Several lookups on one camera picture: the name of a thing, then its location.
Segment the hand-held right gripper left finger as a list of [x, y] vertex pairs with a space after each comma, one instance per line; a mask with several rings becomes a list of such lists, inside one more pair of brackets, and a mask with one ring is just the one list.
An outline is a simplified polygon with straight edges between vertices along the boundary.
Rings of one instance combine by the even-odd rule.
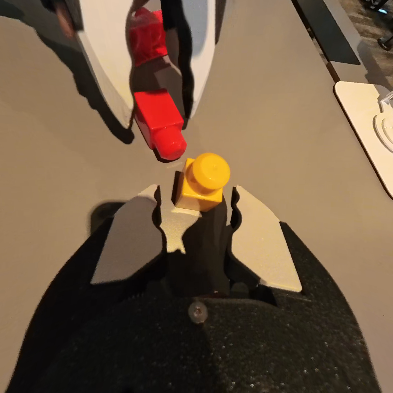
[[161, 222], [160, 186], [152, 184], [114, 214], [90, 283], [124, 281], [147, 268], [166, 249]]

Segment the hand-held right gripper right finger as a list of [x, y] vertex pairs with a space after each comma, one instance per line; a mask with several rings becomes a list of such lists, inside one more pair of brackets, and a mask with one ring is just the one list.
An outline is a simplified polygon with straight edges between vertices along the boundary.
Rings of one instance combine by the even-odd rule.
[[227, 275], [249, 287], [301, 292], [302, 284], [277, 216], [242, 186], [232, 192]]

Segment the white flat board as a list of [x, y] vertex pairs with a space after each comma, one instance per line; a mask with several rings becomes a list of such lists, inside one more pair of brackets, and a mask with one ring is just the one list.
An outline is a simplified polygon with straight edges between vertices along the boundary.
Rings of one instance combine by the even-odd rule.
[[389, 91], [381, 85], [339, 81], [334, 93], [387, 194], [393, 197], [393, 153], [376, 135], [373, 119]]

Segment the yellow mega block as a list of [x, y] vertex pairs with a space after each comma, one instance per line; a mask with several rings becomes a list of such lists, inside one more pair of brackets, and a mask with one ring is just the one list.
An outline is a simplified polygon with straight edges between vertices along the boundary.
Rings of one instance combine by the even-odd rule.
[[229, 179], [229, 164], [220, 155], [208, 152], [187, 158], [176, 185], [174, 206], [208, 212], [222, 202]]

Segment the black panel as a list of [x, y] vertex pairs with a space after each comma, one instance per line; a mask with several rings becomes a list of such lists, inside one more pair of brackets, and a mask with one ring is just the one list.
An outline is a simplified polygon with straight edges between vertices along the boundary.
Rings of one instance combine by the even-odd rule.
[[328, 62], [360, 65], [359, 58], [323, 0], [292, 0], [304, 27]]

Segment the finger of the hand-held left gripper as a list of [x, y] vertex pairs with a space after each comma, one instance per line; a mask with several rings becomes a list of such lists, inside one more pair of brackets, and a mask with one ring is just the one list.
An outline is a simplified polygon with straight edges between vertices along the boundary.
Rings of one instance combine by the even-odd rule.
[[161, 0], [164, 30], [178, 36], [185, 118], [191, 119], [202, 97], [215, 51], [216, 1]]
[[101, 96], [120, 125], [130, 126], [134, 98], [130, 87], [133, 61], [127, 27], [132, 0], [79, 1], [82, 29], [78, 42]]

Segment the black chair base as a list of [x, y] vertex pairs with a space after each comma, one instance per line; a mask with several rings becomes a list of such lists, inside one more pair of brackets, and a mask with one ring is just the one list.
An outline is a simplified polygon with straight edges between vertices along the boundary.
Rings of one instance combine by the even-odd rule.
[[391, 27], [386, 36], [377, 39], [378, 45], [385, 51], [390, 51], [393, 47], [393, 28]]

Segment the red mega block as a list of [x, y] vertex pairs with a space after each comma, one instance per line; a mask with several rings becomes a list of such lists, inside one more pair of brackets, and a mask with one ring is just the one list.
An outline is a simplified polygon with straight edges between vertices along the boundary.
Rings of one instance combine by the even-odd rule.
[[182, 135], [184, 119], [166, 89], [139, 91], [135, 121], [151, 150], [161, 159], [174, 161], [185, 152], [187, 143]]
[[131, 17], [129, 25], [129, 42], [135, 67], [164, 57], [168, 54], [166, 47], [162, 11], [150, 11], [145, 7], [138, 9]]

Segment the white round disc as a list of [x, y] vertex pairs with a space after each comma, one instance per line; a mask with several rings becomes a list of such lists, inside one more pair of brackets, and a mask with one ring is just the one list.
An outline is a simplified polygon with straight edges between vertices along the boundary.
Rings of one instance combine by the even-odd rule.
[[393, 152], [393, 116], [390, 113], [380, 113], [373, 119], [373, 127], [381, 143]]

